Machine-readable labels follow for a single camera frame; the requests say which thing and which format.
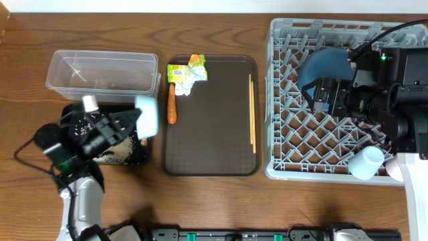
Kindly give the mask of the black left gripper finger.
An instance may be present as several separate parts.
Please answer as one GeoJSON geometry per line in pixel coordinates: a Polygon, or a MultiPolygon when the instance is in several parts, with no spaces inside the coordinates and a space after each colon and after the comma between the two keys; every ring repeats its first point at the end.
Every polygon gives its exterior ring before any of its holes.
{"type": "Polygon", "coordinates": [[[133,126],[142,114],[141,109],[134,108],[132,110],[112,113],[108,115],[110,122],[120,126],[133,126]]]}
{"type": "Polygon", "coordinates": [[[116,143],[121,143],[127,137],[136,134],[136,124],[131,123],[130,125],[114,125],[114,139],[116,143]]]}

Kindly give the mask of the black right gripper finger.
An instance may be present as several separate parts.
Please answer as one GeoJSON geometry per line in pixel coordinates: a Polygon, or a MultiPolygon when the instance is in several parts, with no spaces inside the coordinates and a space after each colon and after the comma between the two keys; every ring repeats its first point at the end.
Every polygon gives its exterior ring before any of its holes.
{"type": "Polygon", "coordinates": [[[307,92],[306,89],[303,88],[301,90],[301,95],[305,98],[310,110],[312,112],[316,112],[316,102],[314,101],[313,97],[307,92]]]}
{"type": "Polygon", "coordinates": [[[302,91],[308,91],[309,89],[317,87],[320,83],[322,83],[323,78],[317,78],[302,87],[302,91]]]}

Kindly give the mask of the light blue bowl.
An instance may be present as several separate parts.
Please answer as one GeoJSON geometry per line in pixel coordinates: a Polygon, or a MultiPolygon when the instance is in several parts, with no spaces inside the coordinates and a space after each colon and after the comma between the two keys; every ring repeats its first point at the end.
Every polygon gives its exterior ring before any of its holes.
{"type": "Polygon", "coordinates": [[[136,133],[139,140],[153,137],[158,133],[158,102],[152,96],[136,96],[135,108],[141,110],[136,121],[136,133]]]}

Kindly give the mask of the dark blue plate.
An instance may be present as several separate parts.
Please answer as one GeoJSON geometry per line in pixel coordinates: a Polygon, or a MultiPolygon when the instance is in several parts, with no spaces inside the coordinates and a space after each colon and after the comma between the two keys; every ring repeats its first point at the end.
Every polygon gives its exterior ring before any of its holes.
{"type": "MultiPolygon", "coordinates": [[[[345,49],[326,48],[314,52],[303,64],[298,72],[298,88],[321,77],[350,80],[354,78],[354,70],[348,62],[348,52],[345,49]]],[[[307,91],[312,97],[314,89],[307,91]]]]}

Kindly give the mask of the orange carrot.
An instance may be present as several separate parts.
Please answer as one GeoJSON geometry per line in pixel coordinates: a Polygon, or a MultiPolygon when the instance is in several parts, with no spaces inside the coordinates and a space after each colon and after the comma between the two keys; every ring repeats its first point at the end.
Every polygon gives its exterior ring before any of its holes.
{"type": "Polygon", "coordinates": [[[167,120],[169,124],[177,122],[177,104],[175,95],[175,85],[169,85],[168,102],[167,102],[167,120]]]}

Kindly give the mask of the wooden chopstick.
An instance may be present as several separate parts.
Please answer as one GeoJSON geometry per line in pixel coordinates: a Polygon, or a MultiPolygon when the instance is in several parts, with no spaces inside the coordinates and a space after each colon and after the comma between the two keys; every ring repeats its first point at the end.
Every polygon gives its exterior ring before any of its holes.
{"type": "Polygon", "coordinates": [[[254,104],[254,92],[253,92],[253,82],[250,81],[250,91],[251,91],[251,121],[252,121],[252,140],[253,140],[253,153],[257,153],[256,148],[256,136],[255,136],[255,104],[254,104]]]}
{"type": "Polygon", "coordinates": [[[250,143],[253,145],[253,120],[252,120],[252,89],[251,74],[249,74],[249,123],[250,123],[250,143]]]}

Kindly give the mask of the light blue cup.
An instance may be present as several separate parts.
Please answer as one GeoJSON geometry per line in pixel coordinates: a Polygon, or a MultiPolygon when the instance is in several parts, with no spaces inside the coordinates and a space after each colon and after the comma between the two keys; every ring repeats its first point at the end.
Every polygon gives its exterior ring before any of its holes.
{"type": "Polygon", "coordinates": [[[369,180],[375,176],[384,161],[385,156],[381,149],[369,146],[348,160],[348,170],[358,179],[369,180]]]}

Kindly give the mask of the yellow green snack wrapper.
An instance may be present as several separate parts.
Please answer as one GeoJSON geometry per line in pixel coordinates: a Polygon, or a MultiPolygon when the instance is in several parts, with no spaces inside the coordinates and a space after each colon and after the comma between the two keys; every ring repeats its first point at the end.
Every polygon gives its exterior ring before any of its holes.
{"type": "Polygon", "coordinates": [[[188,96],[194,83],[208,81],[205,67],[205,55],[193,54],[187,65],[169,64],[167,66],[168,83],[175,86],[176,96],[188,96]]]}

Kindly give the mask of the pink cup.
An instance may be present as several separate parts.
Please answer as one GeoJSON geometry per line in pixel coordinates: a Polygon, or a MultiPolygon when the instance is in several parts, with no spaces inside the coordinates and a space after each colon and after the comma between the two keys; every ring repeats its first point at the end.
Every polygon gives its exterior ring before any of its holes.
{"type": "Polygon", "coordinates": [[[398,157],[396,155],[385,163],[385,169],[388,175],[394,180],[404,182],[403,174],[398,163],[398,157]]]}

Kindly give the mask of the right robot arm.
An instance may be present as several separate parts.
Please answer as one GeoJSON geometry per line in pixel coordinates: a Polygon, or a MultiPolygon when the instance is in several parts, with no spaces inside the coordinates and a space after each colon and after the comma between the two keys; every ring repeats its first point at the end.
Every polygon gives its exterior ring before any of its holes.
{"type": "Polygon", "coordinates": [[[427,48],[320,50],[300,68],[312,112],[380,125],[397,158],[412,240],[427,239],[427,48]]]}

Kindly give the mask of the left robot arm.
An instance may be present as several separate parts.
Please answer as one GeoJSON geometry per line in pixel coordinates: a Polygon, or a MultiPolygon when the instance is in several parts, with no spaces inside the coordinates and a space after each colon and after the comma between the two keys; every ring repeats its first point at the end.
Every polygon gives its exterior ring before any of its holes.
{"type": "Polygon", "coordinates": [[[59,124],[39,128],[34,143],[52,161],[48,173],[64,203],[58,240],[109,240],[101,228],[104,178],[93,158],[123,142],[135,129],[139,108],[100,115],[84,112],[92,129],[80,140],[71,139],[59,124]]]}

